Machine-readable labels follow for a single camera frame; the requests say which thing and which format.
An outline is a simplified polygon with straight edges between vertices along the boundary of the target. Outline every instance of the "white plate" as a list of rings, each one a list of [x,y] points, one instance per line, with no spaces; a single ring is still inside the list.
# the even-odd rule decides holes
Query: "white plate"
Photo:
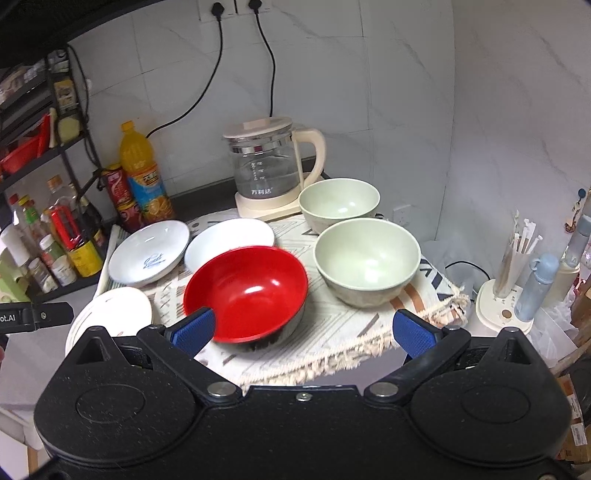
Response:
[[[109,275],[130,287],[143,287],[159,280],[181,261],[189,238],[189,227],[177,220],[145,226],[113,252]]]
[[[112,337],[131,336],[152,323],[152,305],[137,288],[109,290],[93,299],[72,322],[66,355],[88,327],[101,325]]]
[[[272,247],[275,233],[265,222],[254,218],[233,218],[209,227],[187,247],[185,265],[195,273],[212,258],[228,250],[263,245]]]

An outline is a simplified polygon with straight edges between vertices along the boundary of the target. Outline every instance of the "water bottle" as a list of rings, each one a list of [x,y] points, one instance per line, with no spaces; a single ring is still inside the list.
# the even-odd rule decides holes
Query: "water bottle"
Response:
[[[591,236],[591,218],[583,215],[577,223],[577,229],[570,238],[569,245],[566,247],[564,253],[564,263],[570,268],[576,268],[581,261],[583,252],[589,243],[589,236]]]
[[[548,293],[560,263],[551,254],[542,254],[530,262],[531,274],[515,304],[515,316],[522,322],[533,320]]]

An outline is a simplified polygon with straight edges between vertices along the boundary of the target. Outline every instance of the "bottle cap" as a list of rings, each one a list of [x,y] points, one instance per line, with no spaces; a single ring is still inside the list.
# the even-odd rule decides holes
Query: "bottle cap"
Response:
[[[577,231],[583,236],[591,236],[591,218],[582,215],[577,223]]]
[[[21,199],[18,201],[18,204],[19,204],[21,207],[24,207],[24,206],[25,206],[25,204],[26,204],[26,203],[27,203],[29,200],[31,200],[31,197],[29,197],[29,195],[25,195],[24,197],[22,197],[22,198],[21,198]]]
[[[39,246],[43,250],[47,250],[55,240],[51,235],[44,236],[39,242]]]
[[[544,285],[550,285],[554,281],[559,267],[558,258],[551,254],[542,254],[530,262],[530,268],[536,279]]]
[[[55,177],[51,177],[47,180],[47,186],[52,192],[55,192],[61,185],[63,184],[61,177],[56,175]]]
[[[133,120],[129,120],[128,122],[125,122],[124,124],[121,124],[121,130],[123,132],[127,132],[127,130],[132,130],[134,127],[134,121]]]

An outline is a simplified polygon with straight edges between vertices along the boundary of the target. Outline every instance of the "cable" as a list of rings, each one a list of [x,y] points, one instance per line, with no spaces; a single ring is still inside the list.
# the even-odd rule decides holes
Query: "cable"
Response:
[[[275,72],[277,71],[277,63],[275,62],[275,56],[273,55],[271,46],[269,45],[265,33],[262,30],[261,19],[258,16],[258,11],[261,5],[261,0],[251,0],[250,2],[248,2],[248,6],[255,13],[256,24],[259,28],[259,32],[261,32],[262,40],[263,42],[265,42],[265,45],[267,46],[267,50],[269,51],[269,55],[271,56],[271,61],[273,62],[273,75],[271,77],[271,108],[269,110],[269,116],[273,116],[273,98],[275,96]]]
[[[459,263],[465,263],[466,265],[470,265],[471,267],[474,267],[474,268],[476,268],[476,269],[480,270],[482,273],[484,273],[484,275],[486,275],[486,278],[488,278],[489,280],[491,279],[491,276],[490,276],[488,273],[486,273],[486,271],[484,270],[484,268],[482,268],[482,267],[479,267],[478,265],[475,265],[475,264],[473,264],[472,262],[467,262],[467,261],[465,261],[465,260],[458,260],[457,262],[450,263],[450,264],[449,264],[448,266],[446,266],[445,268],[446,268],[446,270],[447,270],[449,267],[453,267],[454,265],[457,265],[457,264],[459,264]]]
[[[85,119],[86,123],[88,123],[88,119],[89,119],[89,117],[88,117],[88,108],[89,108],[89,104],[90,104],[90,93],[88,91],[88,84],[86,83],[86,75],[84,74],[84,69],[82,68],[82,64],[80,62],[80,57],[78,56],[78,52],[69,43],[67,45],[68,45],[68,48],[74,54],[74,57],[76,58],[76,63],[78,64],[78,68],[80,70],[80,74],[82,75],[82,81],[84,82],[84,92],[85,92],[85,96],[86,96],[86,106],[84,108],[84,110],[85,110],[84,111],[84,119]]]
[[[212,76],[209,77],[209,80],[207,81],[207,85],[205,86],[205,89],[203,90],[202,94],[199,96],[197,101],[191,106],[191,108],[189,110],[187,110],[184,114],[182,114],[178,118],[176,118],[164,125],[160,125],[159,127],[154,128],[148,135],[146,135],[146,138],[149,138],[150,135],[155,134],[158,130],[162,130],[163,128],[166,128],[169,125],[175,124],[179,120],[182,120],[183,118],[185,118],[189,113],[191,113],[191,111],[199,104],[199,102],[201,102],[201,100],[205,96],[207,89],[212,84],[213,78],[216,75],[217,68],[220,65],[220,61],[222,60],[222,51],[223,51],[222,13],[224,10],[225,9],[220,2],[215,2],[212,6],[212,14],[217,18],[217,26],[219,27],[219,31],[220,31],[220,53],[217,56],[216,66],[213,68]]]

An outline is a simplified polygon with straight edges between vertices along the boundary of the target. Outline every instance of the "spice jar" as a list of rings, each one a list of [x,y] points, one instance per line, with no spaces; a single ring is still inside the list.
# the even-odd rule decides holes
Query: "spice jar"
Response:
[[[29,263],[29,272],[31,272],[31,275],[41,287],[43,293],[49,293],[57,289],[56,281],[47,271],[47,267],[38,258]]]
[[[65,287],[76,281],[76,272],[63,248],[51,235],[45,236],[39,246],[43,250],[43,260],[51,268],[61,286]]]

